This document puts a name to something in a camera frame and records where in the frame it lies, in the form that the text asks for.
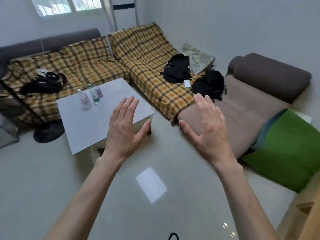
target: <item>floor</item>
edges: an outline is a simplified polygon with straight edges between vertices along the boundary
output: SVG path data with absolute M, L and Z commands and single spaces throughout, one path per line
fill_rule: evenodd
M 0 149 L 1 239 L 43 238 L 92 167 L 85 153 L 72 156 L 65 134 L 38 144 L 30 132 Z M 246 174 L 277 228 L 295 193 Z M 148 179 L 158 191 L 148 189 Z M 217 174 L 179 127 L 156 113 L 152 135 L 116 175 L 89 239 L 166 240 L 171 232 L 181 240 L 232 239 L 236 229 Z

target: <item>hand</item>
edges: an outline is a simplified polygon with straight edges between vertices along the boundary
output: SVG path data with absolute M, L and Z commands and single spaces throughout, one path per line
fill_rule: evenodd
M 141 130 L 134 134 L 134 112 L 138 103 L 139 99 L 134 99 L 132 96 L 128 100 L 124 98 L 114 109 L 110 117 L 108 139 L 102 157 L 123 163 L 141 145 L 150 130 L 151 121 L 146 121 Z
M 208 95 L 195 94 L 194 100 L 202 116 L 202 132 L 198 136 L 185 121 L 180 120 L 182 130 L 190 137 L 201 156 L 215 168 L 237 162 L 228 142 L 226 121 L 221 110 Z

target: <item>plaid blanket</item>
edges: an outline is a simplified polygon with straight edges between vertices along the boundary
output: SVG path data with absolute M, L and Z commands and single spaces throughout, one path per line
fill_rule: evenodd
M 156 23 L 108 35 L 114 56 L 125 65 L 134 83 L 171 121 L 193 103 L 193 93 L 184 84 L 167 82 L 160 72 L 178 51 Z M 191 73 L 191 84 L 200 75 Z
M 128 82 L 128 72 L 122 64 L 111 57 L 106 37 L 78 42 L 62 48 L 59 52 L 34 55 L 11 60 L 4 81 L 19 94 L 20 88 L 37 77 L 37 69 L 44 68 L 55 73 L 63 73 L 67 84 L 55 94 L 20 95 L 26 103 L 45 121 L 60 119 L 56 101 L 72 95 L 78 89 L 87 89 L 89 84 L 100 85 L 123 77 Z M 4 93 L 0 98 L 10 98 Z M 28 111 L 18 119 L 34 121 Z

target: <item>water bottle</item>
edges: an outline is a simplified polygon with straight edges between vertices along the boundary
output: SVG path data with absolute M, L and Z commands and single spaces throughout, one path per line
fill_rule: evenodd
M 91 109 L 92 105 L 91 105 L 91 102 L 90 102 L 88 95 L 85 92 L 82 92 L 81 89 L 78 89 L 77 92 L 78 92 L 78 96 L 81 100 L 82 107 L 85 110 Z
M 89 92 L 90 92 L 90 95 L 91 95 L 94 103 L 95 104 L 99 104 L 100 103 L 99 96 L 98 96 L 97 92 L 94 90 L 94 88 L 92 87 L 91 84 L 89 84 Z
M 101 91 L 101 89 L 99 87 L 94 87 L 94 90 L 98 94 L 99 98 L 103 98 L 103 93 L 102 93 L 102 91 Z

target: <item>white table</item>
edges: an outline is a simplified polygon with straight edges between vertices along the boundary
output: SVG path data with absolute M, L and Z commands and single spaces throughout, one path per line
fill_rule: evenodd
M 89 91 L 86 90 L 92 102 L 92 108 L 83 110 L 78 94 L 73 94 L 57 100 L 59 112 L 66 131 L 72 154 L 76 154 L 93 145 L 101 147 L 108 136 L 109 119 L 114 108 L 124 98 L 134 96 L 140 99 L 133 123 L 138 131 L 143 123 L 155 113 L 151 106 L 123 79 L 119 78 L 99 86 L 103 98 L 95 105 Z

